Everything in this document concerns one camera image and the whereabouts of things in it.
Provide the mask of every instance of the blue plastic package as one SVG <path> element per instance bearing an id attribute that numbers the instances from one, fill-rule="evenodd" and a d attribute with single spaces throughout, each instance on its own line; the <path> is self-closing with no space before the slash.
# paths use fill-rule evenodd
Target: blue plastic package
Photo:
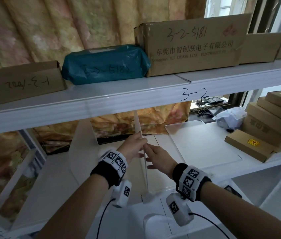
<path id="1" fill-rule="evenodd" d="M 65 56 L 62 76 L 83 85 L 141 78 L 150 66 L 142 48 L 128 44 L 72 52 Z"/>

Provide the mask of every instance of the hand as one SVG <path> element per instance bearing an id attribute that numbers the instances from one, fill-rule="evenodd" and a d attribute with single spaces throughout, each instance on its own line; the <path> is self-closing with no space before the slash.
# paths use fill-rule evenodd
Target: hand
<path id="1" fill-rule="evenodd" d="M 143 149 L 143 146 L 147 143 L 146 138 L 141 138 L 140 132 L 130 135 L 124 143 L 117 149 L 118 152 L 122 153 L 128 164 L 133 158 L 142 158 L 144 154 L 138 153 Z"/>
<path id="2" fill-rule="evenodd" d="M 173 179 L 173 171 L 178 164 L 169 153 L 161 147 L 151 144 L 144 145 L 144 151 L 148 155 L 147 162 L 152 162 L 148 165 L 148 169 L 158 169 L 160 172 L 167 174 L 169 178 Z"/>

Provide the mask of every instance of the forearm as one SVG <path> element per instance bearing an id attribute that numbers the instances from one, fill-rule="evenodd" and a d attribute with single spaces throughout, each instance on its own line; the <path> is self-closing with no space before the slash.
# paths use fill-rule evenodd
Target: forearm
<path id="1" fill-rule="evenodd" d="M 107 190 L 107 180 L 92 174 L 47 222 L 37 239 L 85 238 Z"/>
<path id="2" fill-rule="evenodd" d="M 281 239 L 281 221 L 217 185 L 206 182 L 200 198 L 238 239 Z"/>

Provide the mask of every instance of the wristband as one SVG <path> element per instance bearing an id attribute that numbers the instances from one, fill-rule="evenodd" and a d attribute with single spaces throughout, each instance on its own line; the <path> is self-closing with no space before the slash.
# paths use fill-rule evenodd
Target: wristband
<path id="1" fill-rule="evenodd" d="M 192 202 L 200 201 L 202 185 L 211 181 L 205 172 L 184 163 L 176 165 L 173 180 L 176 182 L 176 191 Z"/>
<path id="2" fill-rule="evenodd" d="M 116 150 L 108 150 L 98 160 L 98 165 L 92 170 L 92 174 L 103 176 L 109 188 L 113 185 L 118 186 L 128 168 L 126 158 Z"/>

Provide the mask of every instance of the yellow label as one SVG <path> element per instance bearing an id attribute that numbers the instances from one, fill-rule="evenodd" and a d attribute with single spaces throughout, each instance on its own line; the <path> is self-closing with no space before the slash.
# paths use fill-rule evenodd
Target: yellow label
<path id="1" fill-rule="evenodd" d="M 249 141 L 247 141 L 247 143 L 253 145 L 253 146 L 258 146 L 260 144 L 260 142 L 257 142 L 256 140 L 250 139 Z"/>

